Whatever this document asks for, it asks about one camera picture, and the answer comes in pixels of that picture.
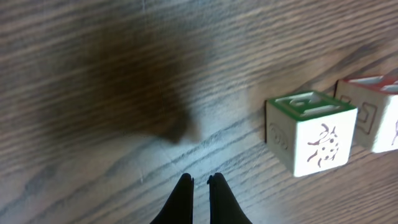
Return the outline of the white leaf block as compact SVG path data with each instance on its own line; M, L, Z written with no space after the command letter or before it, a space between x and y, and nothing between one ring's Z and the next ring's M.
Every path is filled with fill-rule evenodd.
M376 75L337 81L335 98L358 108L355 141L373 153L397 149L397 78Z

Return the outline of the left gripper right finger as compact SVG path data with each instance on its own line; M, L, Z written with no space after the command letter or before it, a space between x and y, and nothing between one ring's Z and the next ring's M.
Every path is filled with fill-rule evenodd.
M210 188L211 224L252 224L239 206L222 173L211 175L207 184Z

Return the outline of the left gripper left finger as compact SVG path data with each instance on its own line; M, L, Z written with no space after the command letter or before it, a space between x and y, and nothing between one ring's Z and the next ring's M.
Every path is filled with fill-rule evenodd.
M150 224L192 224L194 178L184 173Z

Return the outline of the white ladybug block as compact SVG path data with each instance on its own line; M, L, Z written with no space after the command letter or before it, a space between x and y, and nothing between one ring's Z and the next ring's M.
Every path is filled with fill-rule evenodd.
M294 177L347 163L357 107L310 90L270 98L265 109L267 147Z

